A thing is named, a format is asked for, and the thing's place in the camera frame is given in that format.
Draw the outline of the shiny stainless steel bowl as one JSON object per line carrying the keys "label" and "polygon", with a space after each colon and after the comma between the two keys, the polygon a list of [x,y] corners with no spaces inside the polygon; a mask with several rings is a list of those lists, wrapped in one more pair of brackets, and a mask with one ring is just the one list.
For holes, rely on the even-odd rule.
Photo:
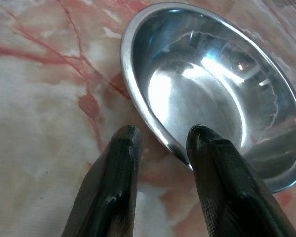
{"label": "shiny stainless steel bowl", "polygon": [[153,4],[125,28],[120,62],[138,113],[185,166],[200,124],[230,140],[272,192],[296,183],[296,92],[240,28],[190,4]]}

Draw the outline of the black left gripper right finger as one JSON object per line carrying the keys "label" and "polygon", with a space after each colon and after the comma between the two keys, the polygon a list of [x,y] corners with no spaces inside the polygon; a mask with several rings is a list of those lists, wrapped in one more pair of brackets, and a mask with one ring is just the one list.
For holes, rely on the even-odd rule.
{"label": "black left gripper right finger", "polygon": [[296,237],[272,192],[230,140],[196,125],[186,150],[210,237]]}

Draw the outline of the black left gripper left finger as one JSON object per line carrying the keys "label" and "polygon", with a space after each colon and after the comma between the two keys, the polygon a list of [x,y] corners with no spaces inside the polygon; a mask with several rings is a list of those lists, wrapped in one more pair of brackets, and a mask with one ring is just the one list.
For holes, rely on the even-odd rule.
{"label": "black left gripper left finger", "polygon": [[61,237],[133,237],[141,131],[120,128],[85,175]]}

